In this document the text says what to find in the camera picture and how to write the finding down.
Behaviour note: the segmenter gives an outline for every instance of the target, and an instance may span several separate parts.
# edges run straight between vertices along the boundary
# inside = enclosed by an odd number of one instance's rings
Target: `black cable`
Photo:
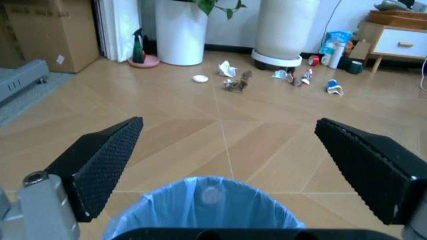
[[[327,20],[326,26],[324,26],[324,31],[323,31],[323,36],[321,37],[321,42],[320,42],[320,46],[323,45],[323,41],[325,40],[325,36],[326,36],[326,30],[328,29],[329,23],[331,22],[332,17],[335,14],[335,11],[337,10],[338,6],[340,5],[342,0],[339,0],[338,3],[335,5],[335,8],[332,11],[332,14],[330,15],[329,19]]]

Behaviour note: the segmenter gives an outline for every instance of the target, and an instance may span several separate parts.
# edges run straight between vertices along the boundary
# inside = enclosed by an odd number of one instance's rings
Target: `wooden cabinet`
[[[363,22],[358,39],[372,43],[369,54],[378,56],[372,69],[373,73],[380,66],[383,56],[420,60],[427,57],[427,30]]]

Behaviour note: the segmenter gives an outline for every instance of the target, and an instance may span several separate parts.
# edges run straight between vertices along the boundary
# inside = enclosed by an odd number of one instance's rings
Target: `white cup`
[[[321,64],[323,64],[323,65],[328,65],[329,64],[329,61],[331,60],[331,55],[329,55],[329,54],[325,54],[322,58],[321,58],[321,60],[320,60],[320,62],[321,62]]]

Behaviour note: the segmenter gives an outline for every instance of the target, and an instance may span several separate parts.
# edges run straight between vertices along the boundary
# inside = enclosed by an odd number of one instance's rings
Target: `pink dish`
[[[142,68],[142,69],[148,69],[148,68],[154,68],[155,66],[159,65],[160,60],[156,56],[146,55],[145,59],[144,59],[144,63],[135,63],[135,62],[132,61],[132,57],[129,57],[129,59],[127,59],[127,62],[132,67]]]

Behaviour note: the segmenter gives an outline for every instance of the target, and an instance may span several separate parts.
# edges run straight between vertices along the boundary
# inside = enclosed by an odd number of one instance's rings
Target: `white drawer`
[[[399,46],[401,42],[412,46]],[[373,53],[425,58],[427,56],[427,32],[386,28],[379,37]]]

